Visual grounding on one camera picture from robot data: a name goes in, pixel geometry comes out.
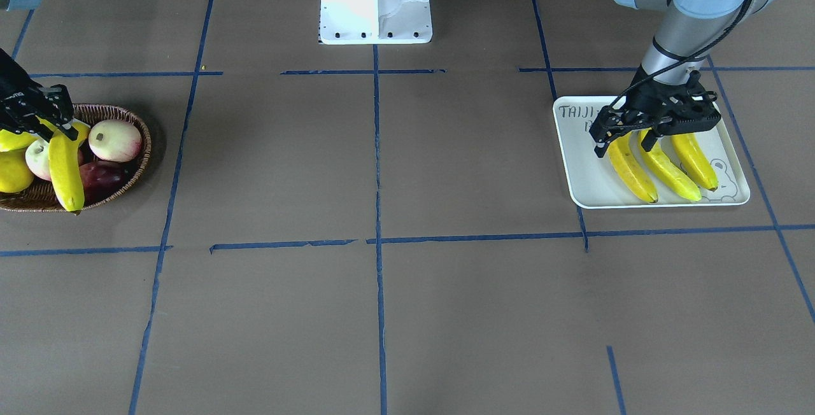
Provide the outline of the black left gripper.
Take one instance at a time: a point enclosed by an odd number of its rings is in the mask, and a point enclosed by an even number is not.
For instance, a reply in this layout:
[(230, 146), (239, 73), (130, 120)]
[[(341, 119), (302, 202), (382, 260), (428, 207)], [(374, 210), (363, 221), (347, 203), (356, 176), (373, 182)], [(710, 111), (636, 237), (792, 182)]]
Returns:
[(603, 106), (589, 127), (597, 158), (605, 157), (611, 143), (634, 130), (642, 130), (642, 152), (658, 152), (663, 151), (664, 136), (713, 129), (721, 121), (714, 105), (717, 95), (704, 88), (700, 77), (693, 70), (680, 85), (648, 80), (626, 93), (622, 108)]

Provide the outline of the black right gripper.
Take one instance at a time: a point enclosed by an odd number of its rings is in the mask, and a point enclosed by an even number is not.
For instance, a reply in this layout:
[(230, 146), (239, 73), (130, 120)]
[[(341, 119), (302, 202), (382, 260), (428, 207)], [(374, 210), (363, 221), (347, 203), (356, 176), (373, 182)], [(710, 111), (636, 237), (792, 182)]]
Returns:
[(65, 85), (44, 87), (1, 50), (2, 116), (17, 122), (10, 130), (38, 132), (40, 136), (80, 140), (80, 121), (74, 117), (73, 102)]

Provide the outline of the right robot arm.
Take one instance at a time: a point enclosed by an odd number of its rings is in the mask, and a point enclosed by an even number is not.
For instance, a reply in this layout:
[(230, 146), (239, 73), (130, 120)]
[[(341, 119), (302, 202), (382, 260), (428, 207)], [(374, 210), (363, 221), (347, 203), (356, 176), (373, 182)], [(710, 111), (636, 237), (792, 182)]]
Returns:
[[(209, 12), (225, 34), (222, 53), (246, 67), (253, 59), (297, 61), (297, 47), (360, 49), (364, 44), (430, 43), (437, 49), (460, 45), (483, 55), (506, 45), (517, 50), (516, 31), (541, 17), (556, 27), (556, 47), (572, 45), (587, 57), (600, 47), (616, 47), (644, 38), (656, 17), (634, 20), (634, 13), (612, 0), (211, 0), (223, 9)], [(61, 7), (55, 31), (31, 46), (50, 66), (76, 67), (80, 59), (127, 59), (143, 63), (160, 35), (161, 53), (188, 50), (183, 33), (191, 22), (181, 11), (202, 0), (2, 0), (2, 11), (28, 13), (41, 7)]]

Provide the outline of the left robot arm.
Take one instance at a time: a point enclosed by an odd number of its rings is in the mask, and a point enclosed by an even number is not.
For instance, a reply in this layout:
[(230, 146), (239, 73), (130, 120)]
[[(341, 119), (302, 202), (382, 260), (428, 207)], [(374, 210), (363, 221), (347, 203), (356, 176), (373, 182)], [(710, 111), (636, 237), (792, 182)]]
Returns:
[(651, 151), (661, 137), (705, 132), (721, 121), (717, 95), (700, 83), (700, 65), (743, 20), (774, 0), (614, 0), (635, 10), (660, 11), (663, 20), (632, 79), (600, 110), (589, 128), (594, 152), (631, 132), (646, 133)]

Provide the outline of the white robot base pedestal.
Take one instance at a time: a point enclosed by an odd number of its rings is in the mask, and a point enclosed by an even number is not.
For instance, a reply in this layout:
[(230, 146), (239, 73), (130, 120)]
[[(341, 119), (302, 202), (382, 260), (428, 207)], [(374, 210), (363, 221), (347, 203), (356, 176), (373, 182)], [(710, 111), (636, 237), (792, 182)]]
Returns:
[(320, 0), (324, 45), (410, 45), (433, 38), (430, 0)]

